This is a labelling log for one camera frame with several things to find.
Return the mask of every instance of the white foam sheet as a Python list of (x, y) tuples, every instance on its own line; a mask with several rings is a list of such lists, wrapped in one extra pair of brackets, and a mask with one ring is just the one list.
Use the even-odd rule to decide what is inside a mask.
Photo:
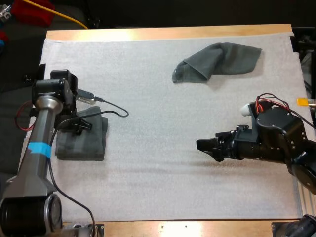
[[(127, 118), (105, 115), (104, 161), (62, 161), (53, 155), (56, 182), (87, 205), (97, 221), (301, 217), (296, 181), (285, 165), (218, 163), (196, 149), (197, 139), (250, 125), (250, 117), (239, 109), (263, 92), (283, 98), (311, 120), (308, 108), (296, 106), (296, 98), (306, 92), (289, 35), (133, 42), (47, 39), (41, 60), (47, 64), (46, 79), (51, 70), (69, 69), (79, 88), (130, 112)], [(262, 48), (255, 70), (213, 75), (205, 84), (172, 82), (182, 59), (217, 42)], [(77, 107), (80, 111), (89, 105), (78, 102)], [(314, 140), (313, 130), (305, 127)], [(61, 198), (65, 221), (90, 220), (85, 210)]]

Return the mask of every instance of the white cap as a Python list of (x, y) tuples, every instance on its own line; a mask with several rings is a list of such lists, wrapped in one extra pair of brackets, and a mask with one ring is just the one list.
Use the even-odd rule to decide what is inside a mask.
[(240, 109), (240, 112), (243, 116), (249, 116), (250, 115), (250, 110), (249, 110), (249, 107), (248, 107), (249, 103), (248, 104), (245, 104), (244, 106), (241, 107)]

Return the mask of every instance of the table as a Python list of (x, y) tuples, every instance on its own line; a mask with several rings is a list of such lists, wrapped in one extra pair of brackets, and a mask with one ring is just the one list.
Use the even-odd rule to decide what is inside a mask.
[[(133, 41), (291, 32), (290, 24), (48, 31), (66, 41)], [(103, 222), (106, 237), (271, 237), (271, 220)]]

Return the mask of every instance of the gray cloth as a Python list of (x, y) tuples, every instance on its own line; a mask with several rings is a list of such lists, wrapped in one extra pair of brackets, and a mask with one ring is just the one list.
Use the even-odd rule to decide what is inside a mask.
[[(100, 107), (94, 106), (78, 112), (77, 115), (89, 115), (100, 111)], [(85, 118), (85, 120), (92, 124), (92, 129), (83, 130), (80, 136), (71, 132), (58, 132), (56, 144), (56, 155), (58, 159), (104, 160), (108, 119), (98, 115)]]
[(207, 82), (214, 75), (250, 73), (261, 49), (235, 43), (215, 43), (184, 59), (173, 72), (177, 82)]

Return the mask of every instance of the red object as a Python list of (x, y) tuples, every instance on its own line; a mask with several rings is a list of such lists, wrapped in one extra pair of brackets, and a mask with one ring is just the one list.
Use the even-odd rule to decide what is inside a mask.
[(4, 42), (8, 42), (9, 38), (6, 36), (4, 31), (0, 31), (0, 40), (3, 40)]
[[(32, 2), (55, 10), (55, 6), (49, 0), (32, 0)], [(14, 1), (11, 13), (20, 22), (43, 27), (50, 26), (54, 18), (53, 13), (33, 6), (23, 0)]]

